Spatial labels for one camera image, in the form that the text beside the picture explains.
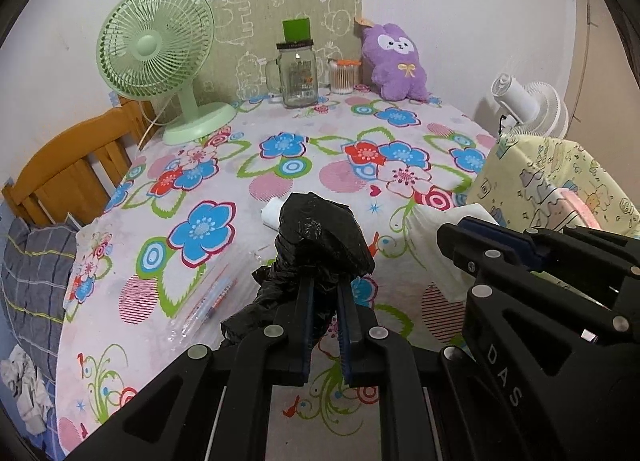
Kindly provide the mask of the purple plush bunny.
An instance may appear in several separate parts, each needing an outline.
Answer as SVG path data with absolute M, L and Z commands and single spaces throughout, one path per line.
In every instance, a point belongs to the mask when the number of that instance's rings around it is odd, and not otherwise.
M 362 57 L 371 69 L 370 78 L 380 96 L 391 102 L 412 99 L 425 102 L 427 74 L 412 39 L 398 25 L 362 28 Z

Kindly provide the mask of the white tissue roll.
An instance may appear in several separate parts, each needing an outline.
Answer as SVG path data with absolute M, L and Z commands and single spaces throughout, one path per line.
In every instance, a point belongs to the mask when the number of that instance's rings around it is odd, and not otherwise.
M 262 224 L 274 231 L 278 231 L 283 204 L 284 201 L 282 199 L 277 197 L 271 198 L 260 211 Z

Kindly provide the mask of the crumpled white cloth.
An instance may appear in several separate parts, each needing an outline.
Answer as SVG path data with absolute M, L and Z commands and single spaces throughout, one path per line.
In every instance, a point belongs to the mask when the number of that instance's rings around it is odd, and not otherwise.
M 12 393 L 26 431 L 32 435 L 44 433 L 54 404 L 41 371 L 20 345 L 15 345 L 10 356 L 1 360 L 1 380 Z

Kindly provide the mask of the green plastic cup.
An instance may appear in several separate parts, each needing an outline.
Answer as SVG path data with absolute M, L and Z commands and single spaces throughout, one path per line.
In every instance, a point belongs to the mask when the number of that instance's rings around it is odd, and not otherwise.
M 285 43 L 298 43 L 311 39 L 310 19 L 308 17 L 282 21 Z

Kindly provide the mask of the yellow cartoon storage box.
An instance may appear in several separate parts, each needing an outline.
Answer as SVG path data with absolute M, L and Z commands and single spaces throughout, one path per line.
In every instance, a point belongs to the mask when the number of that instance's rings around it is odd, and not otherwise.
M 517 231 L 567 225 L 639 237 L 639 211 L 593 156 L 576 142 L 501 136 L 472 184 L 466 202 L 482 206 Z

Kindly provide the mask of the white standing fan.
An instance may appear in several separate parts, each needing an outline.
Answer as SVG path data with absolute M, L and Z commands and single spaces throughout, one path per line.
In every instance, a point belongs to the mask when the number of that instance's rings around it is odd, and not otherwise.
M 564 100 L 552 85 L 546 82 L 522 85 L 506 73 L 491 83 L 490 94 L 480 99 L 473 119 L 495 136 L 564 138 L 570 125 Z

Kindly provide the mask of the green desk fan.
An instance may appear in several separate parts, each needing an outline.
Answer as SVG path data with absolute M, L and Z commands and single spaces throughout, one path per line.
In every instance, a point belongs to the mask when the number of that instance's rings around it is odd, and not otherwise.
M 105 83 L 128 99 L 177 96 L 180 116 L 164 129 L 167 145 L 208 136 L 233 120 L 227 103 L 200 106 L 193 82 L 212 51 L 215 21 L 207 0 L 120 0 L 96 42 Z

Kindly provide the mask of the clear plastic pen bag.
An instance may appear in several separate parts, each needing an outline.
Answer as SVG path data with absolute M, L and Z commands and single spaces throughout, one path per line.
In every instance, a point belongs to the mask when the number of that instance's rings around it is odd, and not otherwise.
M 218 264 L 201 279 L 168 323 L 168 343 L 174 351 L 188 345 L 203 325 L 214 317 L 224 298 L 236 284 L 234 264 Z

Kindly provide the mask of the beige door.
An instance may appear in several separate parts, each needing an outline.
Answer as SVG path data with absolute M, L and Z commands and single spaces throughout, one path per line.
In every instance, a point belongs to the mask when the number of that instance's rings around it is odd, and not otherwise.
M 566 137 L 581 143 L 639 202 L 639 86 L 605 0 L 576 0 Z

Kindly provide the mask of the green patterned wall board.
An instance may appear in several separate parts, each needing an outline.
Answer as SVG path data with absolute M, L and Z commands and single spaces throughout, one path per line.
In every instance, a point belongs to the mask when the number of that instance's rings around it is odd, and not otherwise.
M 211 0 L 212 51 L 194 80 L 196 100 L 233 103 L 267 93 L 265 65 L 284 41 L 283 23 L 307 18 L 319 84 L 329 84 L 330 59 L 357 60 L 361 42 L 355 19 L 362 0 Z

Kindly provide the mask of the wooden bed headboard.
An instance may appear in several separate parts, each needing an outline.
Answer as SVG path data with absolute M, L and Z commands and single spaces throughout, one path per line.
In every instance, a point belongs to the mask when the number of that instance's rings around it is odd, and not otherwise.
M 14 215 L 49 226 L 73 215 L 82 224 L 98 218 L 107 205 L 106 185 L 91 166 L 102 166 L 107 185 L 116 187 L 128 172 L 127 137 L 146 143 L 155 133 L 150 102 L 122 97 L 120 105 L 63 131 L 39 149 L 16 180 L 1 189 Z

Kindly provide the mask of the cotton swab jar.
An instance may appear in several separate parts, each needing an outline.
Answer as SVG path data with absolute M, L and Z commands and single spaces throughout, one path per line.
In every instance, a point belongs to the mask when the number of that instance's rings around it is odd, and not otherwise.
M 359 60 L 329 59 L 330 90 L 334 94 L 350 94 L 360 80 Z

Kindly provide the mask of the grey plaid pillow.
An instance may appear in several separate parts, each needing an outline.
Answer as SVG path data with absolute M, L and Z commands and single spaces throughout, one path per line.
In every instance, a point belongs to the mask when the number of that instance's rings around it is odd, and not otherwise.
M 1 237 L 3 316 L 43 377 L 54 381 L 76 229 L 68 224 L 38 227 L 14 218 Z

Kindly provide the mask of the black plastic bag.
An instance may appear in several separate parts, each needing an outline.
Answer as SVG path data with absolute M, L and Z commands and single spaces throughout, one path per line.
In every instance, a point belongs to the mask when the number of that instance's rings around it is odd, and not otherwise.
M 301 288 L 314 287 L 312 344 L 329 329 L 337 312 L 335 291 L 372 273 L 375 262 L 354 214 L 313 192 L 292 194 L 283 203 L 277 259 L 256 269 L 259 285 L 252 303 L 221 322 L 224 347 L 238 345 L 250 332 L 274 322 L 278 308 L 294 303 Z

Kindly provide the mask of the floral tablecloth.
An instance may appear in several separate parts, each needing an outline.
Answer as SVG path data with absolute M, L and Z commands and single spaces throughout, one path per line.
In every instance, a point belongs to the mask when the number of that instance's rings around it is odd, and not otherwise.
M 177 356 L 171 319 L 223 259 L 238 259 L 242 273 L 224 299 L 228 311 L 253 299 L 253 271 L 276 256 L 260 213 L 294 192 L 354 213 L 375 260 L 352 285 L 358 304 L 414 345 L 461 345 L 464 306 L 439 292 L 408 219 L 461 206 L 493 143 L 438 98 L 390 103 L 365 88 L 297 110 L 252 99 L 206 140 L 151 140 L 77 238 L 56 367 L 62 449 L 77 447 Z

